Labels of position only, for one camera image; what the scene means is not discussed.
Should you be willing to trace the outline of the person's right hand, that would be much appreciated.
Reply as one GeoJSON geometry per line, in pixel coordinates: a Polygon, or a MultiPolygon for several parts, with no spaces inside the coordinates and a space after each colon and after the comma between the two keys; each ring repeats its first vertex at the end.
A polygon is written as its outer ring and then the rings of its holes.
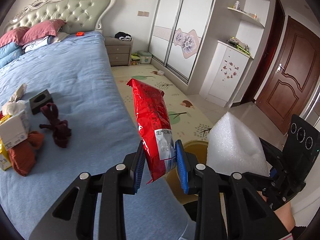
{"type": "Polygon", "coordinates": [[[274,213],[280,219],[288,232],[291,232],[296,225],[295,219],[291,211],[291,202],[287,202],[282,207],[278,208],[274,213]]]}

